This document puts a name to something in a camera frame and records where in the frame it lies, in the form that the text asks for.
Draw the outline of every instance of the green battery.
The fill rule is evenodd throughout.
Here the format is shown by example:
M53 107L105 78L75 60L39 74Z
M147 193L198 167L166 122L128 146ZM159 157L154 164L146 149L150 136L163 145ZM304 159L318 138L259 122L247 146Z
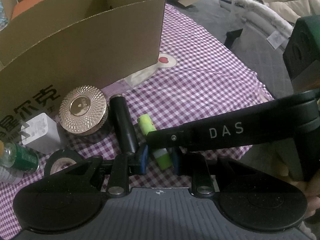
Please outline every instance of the green battery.
M138 117L138 125L144 136L147 136L149 132L157 130L148 114L143 114Z
M138 117L138 125L144 136L147 136L149 132L156 131L150 116L143 114ZM165 170L172 166L172 160L167 149L157 149L152 152L161 170Z

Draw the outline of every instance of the checkered tablecloth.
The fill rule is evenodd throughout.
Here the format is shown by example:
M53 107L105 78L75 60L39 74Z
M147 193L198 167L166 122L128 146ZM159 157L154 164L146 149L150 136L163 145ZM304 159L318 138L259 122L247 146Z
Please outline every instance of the checkered tablecloth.
M140 141L143 141L143 137L137 127L137 118L142 114L148 113L156 127L161 129L262 103L259 97L261 93L270 96L255 72L241 63L203 27L170 5L165 7L160 51L173 56L177 65L158 69L133 88L122 80L103 89L106 94L117 91L126 97ZM102 155L105 159L113 159L119 153L114 131L105 138L101 134L91 138L99 141L93 144L70 134L67 137L68 148L84 157ZM206 151L203 154L207 158L223 154L239 159L249 148ZM21 187L42 178L48 157L42 157L39 171L25 175L20 184L0 183L2 238L10 239L19 232L20 226L12 210L13 198ZM147 175L131 177L130 185L188 187L190 179L175 176L172 169L160 171L155 161L150 160Z

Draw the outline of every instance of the roll of tape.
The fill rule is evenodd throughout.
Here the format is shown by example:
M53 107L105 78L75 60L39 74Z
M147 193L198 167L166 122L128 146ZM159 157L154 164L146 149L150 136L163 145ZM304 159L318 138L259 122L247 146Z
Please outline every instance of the roll of tape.
M73 165L81 162L84 158L73 150L58 150L47 160L44 167L44 176L47 177L63 169L65 165Z

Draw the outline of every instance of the green bottle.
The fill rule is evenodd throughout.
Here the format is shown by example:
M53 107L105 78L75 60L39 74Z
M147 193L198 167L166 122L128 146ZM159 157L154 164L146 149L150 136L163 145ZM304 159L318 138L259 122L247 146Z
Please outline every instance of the green bottle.
M20 145L0 141L0 164L7 168L34 173L39 167L39 157Z

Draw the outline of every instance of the silver rivet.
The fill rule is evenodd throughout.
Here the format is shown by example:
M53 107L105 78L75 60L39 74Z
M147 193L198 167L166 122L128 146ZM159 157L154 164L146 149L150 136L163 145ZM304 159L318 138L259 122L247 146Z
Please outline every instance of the silver rivet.
M124 192L124 189L121 187L111 187L108 189L108 192L112 195L120 195Z
M210 194L212 193L212 188L208 186L200 186L197 188L197 191L201 194Z

